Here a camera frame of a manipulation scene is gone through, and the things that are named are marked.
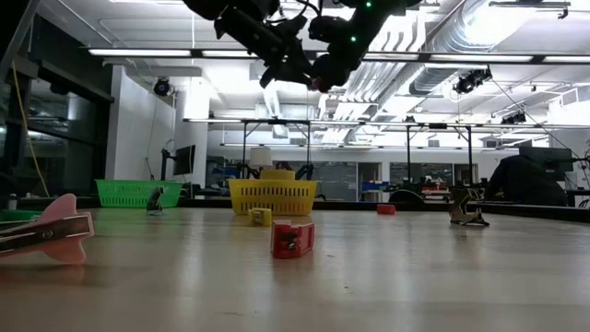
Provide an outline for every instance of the green basket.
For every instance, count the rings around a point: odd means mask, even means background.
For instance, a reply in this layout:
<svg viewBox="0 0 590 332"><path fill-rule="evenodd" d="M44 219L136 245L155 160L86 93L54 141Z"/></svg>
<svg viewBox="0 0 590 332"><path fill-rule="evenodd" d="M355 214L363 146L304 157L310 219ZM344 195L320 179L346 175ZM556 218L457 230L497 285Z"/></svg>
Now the green basket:
<svg viewBox="0 0 590 332"><path fill-rule="evenodd" d="M0 222L32 221L41 216L43 211L4 210L0 213Z"/></svg>
<svg viewBox="0 0 590 332"><path fill-rule="evenodd" d="M146 208L149 196L157 187L164 188L160 198L163 208L174 208L183 184L172 181L96 180L100 204L104 208Z"/></svg>

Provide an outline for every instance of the pole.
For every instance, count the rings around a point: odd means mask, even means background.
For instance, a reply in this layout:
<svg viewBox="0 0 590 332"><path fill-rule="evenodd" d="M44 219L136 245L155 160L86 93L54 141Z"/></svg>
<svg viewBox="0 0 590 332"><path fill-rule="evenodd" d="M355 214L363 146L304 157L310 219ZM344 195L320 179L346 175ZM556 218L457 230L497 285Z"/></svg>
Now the pole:
<svg viewBox="0 0 590 332"><path fill-rule="evenodd" d="M310 169L310 159L312 158L312 150L311 150L311 139L312 139L312 125L307 124L307 169Z"/></svg>
<svg viewBox="0 0 590 332"><path fill-rule="evenodd" d="M243 146L242 146L242 176L243 179L246 178L246 138L248 137L248 132L246 131L248 127L248 123L243 123Z"/></svg>
<svg viewBox="0 0 590 332"><path fill-rule="evenodd" d="M410 164L410 151L409 151L409 142L412 138L409 136L409 128L410 126L406 127L406 134L407 134L407 180L412 183L412 170Z"/></svg>
<svg viewBox="0 0 590 332"><path fill-rule="evenodd" d="M473 185L473 146L471 144L471 127L467 127L467 144L469 145L469 185Z"/></svg>

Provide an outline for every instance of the small box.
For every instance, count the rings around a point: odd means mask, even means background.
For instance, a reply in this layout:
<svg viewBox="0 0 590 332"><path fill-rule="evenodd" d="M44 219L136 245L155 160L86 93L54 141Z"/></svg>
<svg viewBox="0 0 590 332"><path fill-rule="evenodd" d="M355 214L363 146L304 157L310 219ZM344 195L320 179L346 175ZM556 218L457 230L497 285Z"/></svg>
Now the small box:
<svg viewBox="0 0 590 332"><path fill-rule="evenodd" d="M252 226L270 227L273 223L273 211L269 208L252 208L248 210Z"/></svg>
<svg viewBox="0 0 590 332"><path fill-rule="evenodd" d="M380 204L377 206L377 214L394 215L395 214L395 206Z"/></svg>
<svg viewBox="0 0 590 332"><path fill-rule="evenodd" d="M301 257L312 251L314 235L313 223L293 225L289 220L274 221L270 251L275 258Z"/></svg>

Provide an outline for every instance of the pink toy airplane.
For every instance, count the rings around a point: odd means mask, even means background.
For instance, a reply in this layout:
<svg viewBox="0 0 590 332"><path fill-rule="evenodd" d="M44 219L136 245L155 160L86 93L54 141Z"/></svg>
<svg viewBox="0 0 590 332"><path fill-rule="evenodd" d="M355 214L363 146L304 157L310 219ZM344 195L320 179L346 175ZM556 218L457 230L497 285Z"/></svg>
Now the pink toy airplane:
<svg viewBox="0 0 590 332"><path fill-rule="evenodd" d="M92 216L76 211L76 197L67 194L48 206L39 219L0 231L0 258L43 251L66 264L82 264L82 240L94 236Z"/></svg>

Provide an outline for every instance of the yellow cable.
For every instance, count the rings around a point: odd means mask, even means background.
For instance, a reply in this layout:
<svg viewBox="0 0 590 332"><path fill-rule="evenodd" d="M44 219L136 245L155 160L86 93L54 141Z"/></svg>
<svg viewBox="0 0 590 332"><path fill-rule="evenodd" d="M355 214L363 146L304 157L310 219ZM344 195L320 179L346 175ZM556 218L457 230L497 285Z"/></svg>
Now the yellow cable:
<svg viewBox="0 0 590 332"><path fill-rule="evenodd" d="M47 190L47 184L45 184L45 179L43 179L43 175L41 174L41 170L39 169L39 163L37 162L37 157L35 156L35 149L33 148L33 142L29 136L29 127L27 126L27 116L25 115L25 107L22 105L22 97L20 97L20 88L18 87L17 66L15 65L14 62L12 63L12 73L15 78L15 87L17 88L18 106L20 108L20 115L22 115L22 125L25 126L25 132L27 133L27 139L29 140L30 154L33 156L33 161L35 162L35 168L37 169L37 174L39 174L39 178L41 179L41 183L43 184L43 190L45 190L45 194L49 197L49 191Z"/></svg>

